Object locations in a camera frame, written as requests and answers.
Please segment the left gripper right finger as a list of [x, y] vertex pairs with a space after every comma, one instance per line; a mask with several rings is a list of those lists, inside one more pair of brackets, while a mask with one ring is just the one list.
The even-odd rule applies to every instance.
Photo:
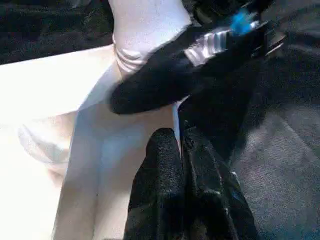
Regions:
[[182, 160], [188, 207], [209, 240], [258, 240], [252, 211], [237, 176], [197, 127], [184, 130]]

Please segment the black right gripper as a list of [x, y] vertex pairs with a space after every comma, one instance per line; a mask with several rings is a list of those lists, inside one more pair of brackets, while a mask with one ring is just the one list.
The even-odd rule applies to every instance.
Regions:
[[200, 0], [193, 15], [202, 33], [192, 44], [193, 58], [256, 58], [279, 49], [286, 36], [262, 12], [270, 0]]

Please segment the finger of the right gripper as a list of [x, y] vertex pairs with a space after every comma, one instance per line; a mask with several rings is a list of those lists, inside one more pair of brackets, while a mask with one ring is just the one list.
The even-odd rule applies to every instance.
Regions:
[[248, 56], [251, 42], [251, 32], [189, 25], [113, 89], [109, 107], [115, 114], [131, 115], [171, 105], [205, 89], [223, 89], [228, 75]]

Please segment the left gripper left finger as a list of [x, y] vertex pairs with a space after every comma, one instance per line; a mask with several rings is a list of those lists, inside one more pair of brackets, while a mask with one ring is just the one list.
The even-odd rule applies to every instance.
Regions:
[[159, 128], [149, 138], [145, 158], [132, 182], [124, 238], [180, 240], [184, 206], [179, 146], [171, 128]]

